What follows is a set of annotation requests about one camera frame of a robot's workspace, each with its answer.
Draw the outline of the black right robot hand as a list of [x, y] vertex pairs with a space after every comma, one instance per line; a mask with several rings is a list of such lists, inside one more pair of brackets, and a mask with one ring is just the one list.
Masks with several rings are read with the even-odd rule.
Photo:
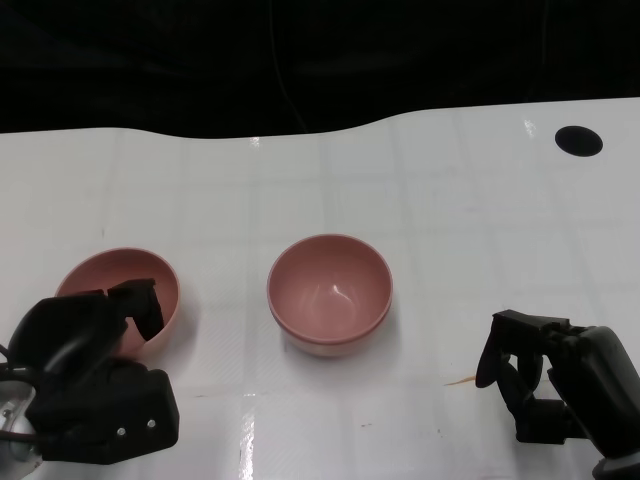
[[639, 375], [608, 327], [498, 312], [475, 384], [498, 385], [521, 443], [588, 439], [608, 459], [639, 450]]

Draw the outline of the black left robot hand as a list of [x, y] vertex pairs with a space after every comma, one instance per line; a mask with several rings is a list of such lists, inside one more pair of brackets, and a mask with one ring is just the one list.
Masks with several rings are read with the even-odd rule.
[[35, 375], [78, 380], [115, 351], [129, 321], [146, 341], [164, 328], [153, 279], [127, 280], [107, 291], [45, 298], [14, 331], [7, 365]]

